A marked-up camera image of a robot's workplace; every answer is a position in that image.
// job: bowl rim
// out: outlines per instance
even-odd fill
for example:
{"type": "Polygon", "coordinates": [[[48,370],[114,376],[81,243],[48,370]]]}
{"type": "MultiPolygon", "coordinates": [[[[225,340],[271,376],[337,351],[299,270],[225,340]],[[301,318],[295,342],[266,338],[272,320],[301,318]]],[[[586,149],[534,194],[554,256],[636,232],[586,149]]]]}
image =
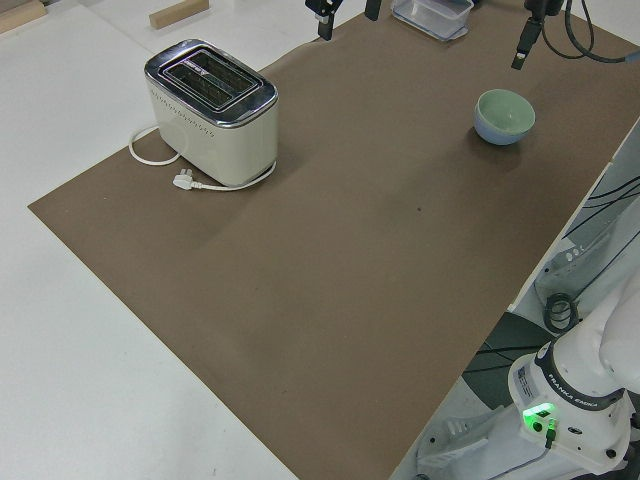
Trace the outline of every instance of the bowl rim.
{"type": "Polygon", "coordinates": [[[528,132],[529,130],[531,130],[531,128],[535,125],[536,123],[536,111],[533,109],[533,106],[531,105],[531,103],[524,98],[522,95],[514,92],[513,90],[507,90],[505,88],[494,88],[491,90],[487,90],[486,92],[482,93],[482,95],[480,95],[480,97],[478,97],[478,101],[476,102],[476,113],[480,116],[480,118],[482,118],[482,120],[485,122],[485,124],[491,128],[493,128],[496,132],[502,133],[503,135],[509,135],[509,136],[517,136],[517,135],[522,135],[523,133],[528,132]],[[524,129],[521,130],[517,133],[514,133],[513,131],[509,131],[509,130],[505,130],[503,128],[500,128],[498,126],[496,126],[493,122],[489,121],[489,119],[482,113],[482,110],[480,109],[480,100],[488,94],[495,94],[497,92],[500,93],[508,93],[509,95],[513,95],[516,98],[518,98],[519,100],[521,100],[523,102],[524,105],[526,105],[528,107],[528,109],[531,112],[531,122],[530,125],[524,129]]]}

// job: toaster body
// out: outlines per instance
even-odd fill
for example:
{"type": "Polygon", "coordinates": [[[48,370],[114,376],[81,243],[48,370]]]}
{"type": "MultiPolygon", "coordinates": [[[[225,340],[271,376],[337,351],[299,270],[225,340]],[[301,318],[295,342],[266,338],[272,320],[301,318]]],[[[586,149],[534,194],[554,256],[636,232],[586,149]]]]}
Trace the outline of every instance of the toaster body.
{"type": "Polygon", "coordinates": [[[276,160],[278,93],[262,75],[201,40],[145,65],[160,135],[204,173],[242,186],[276,160]]]}

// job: white power cord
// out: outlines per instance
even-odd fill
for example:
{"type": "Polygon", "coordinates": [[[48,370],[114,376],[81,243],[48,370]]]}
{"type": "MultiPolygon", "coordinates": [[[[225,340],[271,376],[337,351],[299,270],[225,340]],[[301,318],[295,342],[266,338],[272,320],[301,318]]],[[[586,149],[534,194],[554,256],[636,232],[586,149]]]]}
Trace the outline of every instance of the white power cord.
{"type": "Polygon", "coordinates": [[[183,190],[191,190],[192,188],[195,188],[195,189],[201,189],[201,190],[216,190],[218,192],[233,192],[235,190],[242,190],[243,188],[251,187],[256,183],[261,182],[262,180],[267,178],[269,175],[271,175],[275,169],[276,169],[276,162],[274,161],[273,165],[271,165],[271,168],[269,168],[269,170],[264,172],[259,177],[254,178],[249,183],[245,183],[244,185],[240,185],[239,187],[220,187],[217,185],[206,185],[204,183],[194,182],[193,172],[191,171],[191,169],[183,168],[182,170],[180,170],[180,173],[176,175],[176,177],[173,179],[173,184],[176,187],[182,188],[183,190]]]}
{"type": "Polygon", "coordinates": [[[138,160],[140,163],[144,163],[145,165],[152,165],[154,167],[161,167],[163,165],[169,165],[173,162],[175,162],[178,158],[180,158],[180,154],[176,153],[173,157],[171,157],[169,160],[161,160],[159,162],[154,162],[151,160],[147,160],[144,159],[142,157],[140,157],[134,150],[133,150],[133,142],[135,142],[136,140],[138,140],[138,138],[140,138],[141,136],[143,136],[144,134],[150,132],[151,130],[153,130],[154,128],[157,128],[158,125],[151,125],[150,127],[147,128],[143,128],[142,130],[138,130],[136,133],[134,133],[133,135],[131,135],[131,138],[129,139],[129,153],[131,153],[131,156],[133,158],[135,158],[136,160],[138,160]]]}
{"type": "MultiPolygon", "coordinates": [[[[138,140],[138,138],[147,134],[148,132],[150,132],[151,130],[157,127],[158,125],[152,125],[150,127],[143,128],[142,130],[138,130],[133,135],[131,135],[131,138],[129,139],[129,153],[131,153],[131,156],[135,158],[137,161],[139,161],[140,163],[144,163],[145,165],[151,165],[154,167],[161,167],[164,165],[170,165],[176,160],[178,160],[178,158],[180,158],[180,153],[176,153],[173,157],[171,157],[168,160],[151,161],[151,160],[142,158],[133,150],[133,143],[136,140],[138,140]]],[[[173,179],[173,184],[176,187],[182,188],[183,190],[199,189],[199,190],[216,190],[218,192],[233,192],[236,190],[249,188],[255,185],[256,183],[261,182],[262,180],[267,178],[269,175],[271,175],[275,169],[276,169],[276,162],[274,160],[273,165],[271,165],[269,170],[264,172],[259,177],[254,178],[249,183],[245,183],[244,185],[240,185],[238,187],[224,187],[224,186],[206,185],[204,183],[194,182],[193,172],[191,171],[191,169],[183,168],[182,170],[180,170],[180,173],[176,175],[175,178],[173,179]]]]}

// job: clear plastic box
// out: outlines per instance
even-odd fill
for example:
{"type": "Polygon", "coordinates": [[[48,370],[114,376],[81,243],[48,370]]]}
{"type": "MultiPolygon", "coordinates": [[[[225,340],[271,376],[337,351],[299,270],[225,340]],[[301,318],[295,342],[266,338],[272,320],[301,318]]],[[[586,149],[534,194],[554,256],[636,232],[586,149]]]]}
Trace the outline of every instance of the clear plastic box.
{"type": "Polygon", "coordinates": [[[394,0],[396,18],[436,37],[452,40],[467,33],[472,0],[394,0]]]}

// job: bowl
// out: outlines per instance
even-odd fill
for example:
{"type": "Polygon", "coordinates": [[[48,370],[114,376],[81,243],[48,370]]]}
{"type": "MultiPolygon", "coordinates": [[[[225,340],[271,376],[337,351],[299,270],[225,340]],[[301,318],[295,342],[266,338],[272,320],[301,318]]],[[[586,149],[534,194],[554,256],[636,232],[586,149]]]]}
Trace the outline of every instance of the bowl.
{"type": "Polygon", "coordinates": [[[473,125],[494,145],[511,145],[524,138],[536,121],[526,98],[510,90],[489,90],[478,98],[473,125]]]}

